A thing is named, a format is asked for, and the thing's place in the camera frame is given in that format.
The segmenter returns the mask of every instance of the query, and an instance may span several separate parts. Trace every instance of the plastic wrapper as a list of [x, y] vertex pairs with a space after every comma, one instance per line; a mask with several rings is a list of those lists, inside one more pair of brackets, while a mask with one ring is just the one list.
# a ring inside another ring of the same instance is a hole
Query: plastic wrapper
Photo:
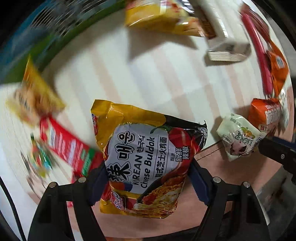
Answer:
[[57, 114], [65, 108], [63, 101], [46, 84], [30, 59], [21, 86], [8, 98], [6, 104], [31, 126], [38, 125], [43, 116]]
[[[281, 89], [284, 86], [287, 75], [289, 73], [287, 61], [283, 53], [280, 51], [280, 49], [271, 40], [270, 33], [269, 33], [269, 26], [259, 16], [259, 14], [257, 14], [254, 10], [252, 10], [247, 4], [242, 5], [241, 13], [242, 15], [247, 15], [247, 17], [251, 20], [252, 24], [254, 25], [255, 31], [258, 31], [258, 33], [262, 36], [262, 38], [266, 41], [268, 45], [268, 50], [262, 51], [261, 49], [263, 49], [263, 47], [258, 49], [257, 47], [258, 44], [254, 43], [257, 56], [259, 55], [258, 58], [259, 58], [259, 65], [260, 65], [260, 70], [261, 70], [261, 75], [263, 80], [263, 86], [265, 88], [264, 91], [267, 95], [271, 96], [272, 87], [273, 87], [274, 96], [278, 97]], [[263, 62], [266, 62], [265, 60], [266, 52], [269, 58], [269, 63], [263, 65]]]
[[289, 123], [290, 111], [288, 106], [287, 93], [284, 89], [282, 89], [279, 93], [279, 102], [281, 103], [281, 118], [279, 124], [281, 129], [285, 131]]
[[83, 143], [52, 117], [41, 119], [40, 138], [73, 168], [72, 182], [81, 176], [87, 176], [89, 170], [103, 162], [100, 151]]
[[228, 160], [249, 155], [266, 136], [241, 115], [230, 114], [225, 117], [217, 129], [222, 139]]
[[126, 6], [126, 26], [204, 37], [187, 0], [134, 0]]
[[281, 117], [281, 104], [278, 99], [253, 99], [248, 121], [259, 131], [274, 135]]
[[245, 60], [251, 54], [251, 47], [240, 20], [238, 4], [231, 0], [197, 0], [196, 5], [215, 32], [214, 37], [208, 37], [209, 59], [231, 62]]
[[110, 184], [101, 212], [150, 218], [173, 213], [190, 162], [205, 145], [206, 124], [105, 100], [95, 100], [91, 113]]

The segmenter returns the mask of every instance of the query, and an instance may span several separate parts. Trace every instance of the yellow snack bag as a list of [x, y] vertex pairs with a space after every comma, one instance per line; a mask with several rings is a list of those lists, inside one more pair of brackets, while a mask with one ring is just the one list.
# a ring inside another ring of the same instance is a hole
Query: yellow snack bag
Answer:
[[6, 104], [22, 121], [31, 126], [38, 125], [41, 117], [57, 114], [65, 108], [63, 101], [46, 84], [30, 58], [21, 86]]
[[134, 0], [126, 6], [126, 26], [204, 37], [187, 0]]
[[109, 178], [100, 211], [172, 214], [190, 162], [205, 145], [207, 125], [106, 100], [95, 100], [91, 114]]

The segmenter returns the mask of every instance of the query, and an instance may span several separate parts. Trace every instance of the pink wooden surface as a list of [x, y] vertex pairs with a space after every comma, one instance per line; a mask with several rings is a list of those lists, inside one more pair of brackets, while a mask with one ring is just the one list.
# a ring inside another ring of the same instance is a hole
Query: pink wooden surface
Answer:
[[[288, 89], [290, 121], [285, 133], [280, 137], [291, 141], [294, 127], [293, 90]], [[227, 160], [221, 142], [196, 155], [198, 163], [208, 169], [212, 176], [222, 178], [226, 183], [251, 183], [257, 192], [281, 167], [281, 164], [264, 157], [259, 152], [249, 157], [241, 157], [233, 162]], [[138, 218], [132, 216], [100, 213], [97, 203], [93, 211], [107, 237], [141, 238], [169, 234], [200, 225], [207, 207], [198, 200], [189, 179], [181, 193], [176, 211], [165, 219]], [[78, 229], [74, 210], [69, 209], [71, 224]]]

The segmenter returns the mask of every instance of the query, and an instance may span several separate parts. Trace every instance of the snack bag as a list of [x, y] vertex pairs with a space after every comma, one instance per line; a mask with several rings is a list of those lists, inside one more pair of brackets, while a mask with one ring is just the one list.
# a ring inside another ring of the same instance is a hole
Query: snack bag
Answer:
[[248, 121], [259, 131], [274, 135], [280, 117], [281, 104], [278, 99], [253, 99]]
[[267, 54], [271, 65], [271, 80], [274, 87], [274, 95], [278, 97], [289, 73], [289, 67], [279, 48], [271, 40], [269, 44], [270, 50], [267, 51]]
[[89, 170], [98, 167], [104, 160], [100, 151], [83, 143], [52, 117], [41, 119], [40, 138], [73, 167], [72, 182], [79, 177], [87, 176]]
[[33, 134], [31, 134], [32, 151], [29, 155], [29, 161], [35, 170], [35, 172], [41, 177], [45, 178], [48, 172], [52, 170], [52, 162], [47, 154], [46, 149], [42, 144], [34, 139]]
[[65, 108], [65, 104], [46, 84], [30, 58], [21, 86], [6, 104], [22, 121], [31, 126], [38, 125], [41, 117], [57, 114]]
[[228, 160], [246, 156], [266, 136], [241, 115], [230, 114], [221, 122], [217, 134], [222, 139]]
[[205, 145], [206, 124], [105, 100], [95, 100], [91, 113], [110, 184], [101, 212], [149, 218], [173, 213], [189, 164]]
[[204, 37], [187, 0], [134, 0], [126, 6], [125, 25], [174, 34]]

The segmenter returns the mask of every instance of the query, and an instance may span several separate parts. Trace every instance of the label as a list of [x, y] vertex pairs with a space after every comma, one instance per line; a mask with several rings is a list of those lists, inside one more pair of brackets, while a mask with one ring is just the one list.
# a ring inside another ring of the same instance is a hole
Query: label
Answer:
[[96, 136], [98, 134], [98, 124], [97, 124], [98, 117], [94, 114], [91, 114], [91, 118], [94, 126], [94, 135]]
[[289, 124], [290, 112], [289, 112], [289, 108], [288, 108], [287, 94], [284, 89], [282, 89], [279, 94], [279, 101], [281, 103], [280, 126], [281, 126], [281, 129], [286, 130], [286, 128]]
[[285, 64], [280, 56], [276, 56], [276, 63], [278, 65], [279, 69], [282, 69], [285, 67]]
[[280, 105], [266, 105], [267, 110], [265, 111], [266, 124], [272, 124], [273, 122], [278, 122], [281, 116], [281, 107]]
[[110, 181], [131, 183], [130, 192], [142, 194], [183, 159], [189, 159], [189, 147], [176, 148], [166, 130], [124, 124], [115, 129], [110, 139], [106, 167]]
[[212, 24], [210, 23], [210, 21], [207, 19], [206, 14], [204, 13], [204, 11], [202, 10], [201, 7], [198, 7], [199, 12], [200, 12], [200, 21], [202, 23], [202, 27], [204, 29], [204, 34], [207, 37], [207, 39], [212, 39], [215, 38], [217, 35], [214, 31], [214, 28], [212, 26]]

